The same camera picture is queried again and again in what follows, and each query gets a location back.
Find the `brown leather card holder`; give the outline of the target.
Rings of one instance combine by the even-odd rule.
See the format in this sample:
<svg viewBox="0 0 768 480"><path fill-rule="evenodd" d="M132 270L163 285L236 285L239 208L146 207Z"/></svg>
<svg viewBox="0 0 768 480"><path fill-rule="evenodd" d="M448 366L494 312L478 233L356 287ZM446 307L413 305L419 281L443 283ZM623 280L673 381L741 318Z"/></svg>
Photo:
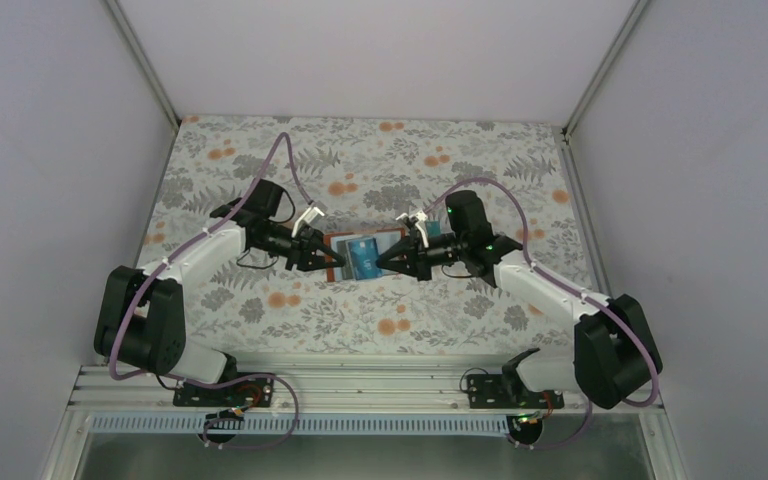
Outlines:
<svg viewBox="0 0 768 480"><path fill-rule="evenodd" d="M396 275L378 267L376 261L405 235L403 228L327 234L326 244L345 260L342 267L326 270L327 281L365 281Z"/></svg>

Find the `teal credit card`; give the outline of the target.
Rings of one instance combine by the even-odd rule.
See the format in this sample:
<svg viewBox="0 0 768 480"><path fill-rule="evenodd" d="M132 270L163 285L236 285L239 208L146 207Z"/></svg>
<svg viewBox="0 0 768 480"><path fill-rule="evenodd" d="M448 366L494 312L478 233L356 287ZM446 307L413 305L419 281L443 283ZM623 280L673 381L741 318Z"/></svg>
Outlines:
<svg viewBox="0 0 768 480"><path fill-rule="evenodd" d="M437 221L426 221L423 223L423 229L428 240L441 235L442 230Z"/></svg>

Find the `dark blue credit card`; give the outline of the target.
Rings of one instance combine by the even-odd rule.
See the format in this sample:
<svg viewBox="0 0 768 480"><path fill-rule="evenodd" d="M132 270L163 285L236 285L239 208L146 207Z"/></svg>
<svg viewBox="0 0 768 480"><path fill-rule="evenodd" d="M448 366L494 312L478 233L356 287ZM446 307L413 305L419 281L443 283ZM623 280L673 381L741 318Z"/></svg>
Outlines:
<svg viewBox="0 0 768 480"><path fill-rule="evenodd" d="M362 237L346 242L353 276L356 280L380 278L383 273L376 265L379 250L374 237Z"/></svg>

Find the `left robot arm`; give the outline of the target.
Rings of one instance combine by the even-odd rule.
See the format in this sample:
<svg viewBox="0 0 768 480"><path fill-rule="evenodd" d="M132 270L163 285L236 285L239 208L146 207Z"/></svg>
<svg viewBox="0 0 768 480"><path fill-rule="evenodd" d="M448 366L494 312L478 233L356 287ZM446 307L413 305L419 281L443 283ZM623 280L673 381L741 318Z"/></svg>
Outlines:
<svg viewBox="0 0 768 480"><path fill-rule="evenodd" d="M232 260L259 250L282 258L288 270L338 268L344 256L312 227L322 211L310 205L293 227L274 221L283 187L257 181L247 198L211 212L214 224L177 250L142 267L120 266L106 280L93 347L107 358L111 376L121 379L118 362L137 372L216 388L229 380L231 357L189 339L185 295Z"/></svg>

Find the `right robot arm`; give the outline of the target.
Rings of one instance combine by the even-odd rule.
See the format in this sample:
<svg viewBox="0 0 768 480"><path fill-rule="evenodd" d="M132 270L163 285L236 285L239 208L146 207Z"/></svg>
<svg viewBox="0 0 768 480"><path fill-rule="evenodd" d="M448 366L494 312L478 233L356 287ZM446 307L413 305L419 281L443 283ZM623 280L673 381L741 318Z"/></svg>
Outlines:
<svg viewBox="0 0 768 480"><path fill-rule="evenodd" d="M502 382L511 399L572 391L603 409L620 403L648 406L657 399L663 363L635 298L588 290L528 257L522 243L494 232L483 201L471 190L451 193L444 203L450 232L431 236L424 213L403 214L407 236L382 253L376 264L427 281L433 268L461 263L471 276L525 300L570 334L568 352L535 347L502 366Z"/></svg>

